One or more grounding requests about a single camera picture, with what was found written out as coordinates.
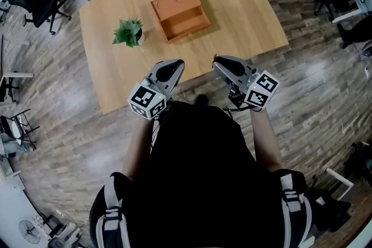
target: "desk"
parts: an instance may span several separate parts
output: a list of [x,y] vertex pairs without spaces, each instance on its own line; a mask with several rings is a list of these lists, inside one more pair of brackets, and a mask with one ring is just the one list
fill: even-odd
[[[85,53],[103,113],[127,105],[134,84],[159,61],[185,61],[182,82],[211,71],[215,54],[248,59],[288,47],[267,0],[200,0],[211,26],[172,43],[166,42],[150,1],[92,0],[80,9]],[[133,49],[112,45],[119,19],[136,17],[144,24],[144,44]]]

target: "wooden box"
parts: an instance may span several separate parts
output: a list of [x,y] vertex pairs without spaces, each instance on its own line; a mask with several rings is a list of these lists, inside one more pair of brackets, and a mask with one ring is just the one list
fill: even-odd
[[210,25],[200,0],[154,0],[151,5],[167,41]]

